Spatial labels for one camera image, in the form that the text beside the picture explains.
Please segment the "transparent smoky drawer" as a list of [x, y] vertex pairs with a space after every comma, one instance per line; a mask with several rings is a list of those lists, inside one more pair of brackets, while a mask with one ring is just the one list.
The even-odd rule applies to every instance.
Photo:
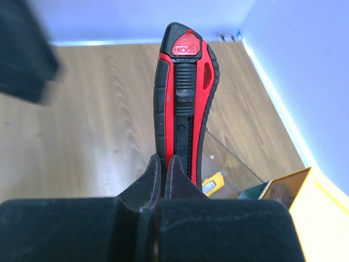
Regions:
[[264, 184], [256, 174], [230, 152], [209, 131], [205, 132], [202, 152], [202, 179], [215, 181], [212, 177], [219, 173], [221, 180], [213, 188], [211, 199], [237, 199], [242, 191]]

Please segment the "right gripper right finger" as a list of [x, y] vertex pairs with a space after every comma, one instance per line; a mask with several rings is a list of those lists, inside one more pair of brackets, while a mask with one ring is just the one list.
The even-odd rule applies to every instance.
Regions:
[[173, 155], [166, 175], [164, 199], [209, 200], [184, 172], [180, 157]]

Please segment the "red black utility knife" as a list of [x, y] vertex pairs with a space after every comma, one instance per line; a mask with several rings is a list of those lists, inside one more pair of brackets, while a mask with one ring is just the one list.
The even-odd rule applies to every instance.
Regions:
[[217, 57], [202, 36], [170, 23], [159, 50], [153, 96], [155, 146], [163, 174], [176, 154], [187, 177], [201, 187], [204, 134], [219, 77]]

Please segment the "yellow and grey drawer box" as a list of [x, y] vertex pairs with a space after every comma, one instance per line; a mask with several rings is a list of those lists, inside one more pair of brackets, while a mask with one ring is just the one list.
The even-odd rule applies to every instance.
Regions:
[[348, 196], [314, 167], [243, 190], [275, 200], [292, 216], [306, 261], [348, 261]]

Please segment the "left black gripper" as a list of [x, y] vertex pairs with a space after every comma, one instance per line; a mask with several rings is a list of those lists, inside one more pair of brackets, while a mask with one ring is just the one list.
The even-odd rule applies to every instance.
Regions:
[[1, 1], [1, 93], [45, 104], [59, 63], [26, 1]]

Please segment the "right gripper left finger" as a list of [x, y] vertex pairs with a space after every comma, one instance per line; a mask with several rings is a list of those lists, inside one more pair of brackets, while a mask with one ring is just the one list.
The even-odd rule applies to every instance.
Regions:
[[134, 213], [152, 209], [161, 198], [161, 161], [157, 154], [150, 157], [144, 173], [117, 196], [123, 206]]

